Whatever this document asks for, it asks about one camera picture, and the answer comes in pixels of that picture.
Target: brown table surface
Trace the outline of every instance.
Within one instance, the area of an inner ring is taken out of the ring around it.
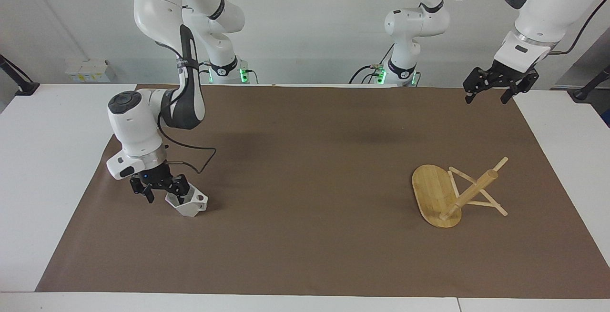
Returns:
[[[207,212],[181,217],[161,192],[148,205],[115,181],[113,138],[37,291],[610,298],[610,269],[501,92],[466,105],[459,89],[203,90],[205,121],[167,132],[218,148],[202,175],[173,168]],[[508,217],[466,206],[455,228],[423,220],[418,166],[478,177],[503,156],[488,192]]]

